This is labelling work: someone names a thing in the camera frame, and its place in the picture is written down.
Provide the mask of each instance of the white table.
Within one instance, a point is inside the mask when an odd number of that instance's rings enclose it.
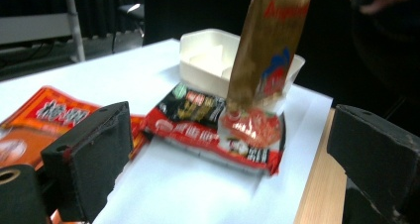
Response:
[[[98,105],[128,101],[147,114],[179,82],[179,41],[0,82],[0,120],[43,85]],[[200,160],[159,138],[117,180],[99,223],[293,223],[332,98],[293,85],[284,107],[279,175],[255,176]]]

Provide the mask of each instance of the orange package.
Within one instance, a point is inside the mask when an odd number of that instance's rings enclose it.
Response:
[[[27,164],[42,165],[41,150],[100,108],[44,86],[22,107],[0,124],[0,168]],[[148,139],[141,132],[144,117],[131,115],[134,150]]]

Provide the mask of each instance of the floor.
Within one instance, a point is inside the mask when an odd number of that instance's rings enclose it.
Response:
[[[112,54],[112,35],[106,38],[83,39],[86,60]],[[0,48],[0,81],[73,64],[75,49],[72,40],[50,40],[15,48]],[[141,47],[138,31],[118,34],[114,53]]]

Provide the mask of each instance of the white plastic container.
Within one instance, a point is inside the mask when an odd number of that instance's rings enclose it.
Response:
[[[179,65],[183,82],[226,98],[239,41],[239,36],[217,29],[184,34],[180,39]],[[303,57],[294,56],[283,88],[283,98],[264,109],[278,112],[304,63]]]

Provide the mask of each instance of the snack bag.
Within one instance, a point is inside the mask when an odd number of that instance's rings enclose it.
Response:
[[[42,165],[41,150],[100,108],[44,86],[0,124],[0,168]],[[131,115],[133,157],[148,140],[141,132],[144,117]]]
[[[282,117],[264,114],[264,120],[260,120],[259,124],[263,125],[260,126],[260,132],[275,130],[276,133],[270,137],[270,141],[263,142],[264,146],[252,146],[246,139],[241,139],[241,136],[221,125],[225,121],[219,118],[225,108],[224,98],[179,83],[148,113],[147,129],[173,144],[199,153],[201,157],[251,172],[268,175],[278,173],[284,150],[284,123],[277,121]],[[252,114],[255,118],[259,116],[260,111]]]
[[[250,144],[270,140],[253,114],[275,103],[298,46],[310,0],[252,0],[235,57],[227,96],[227,129]]]

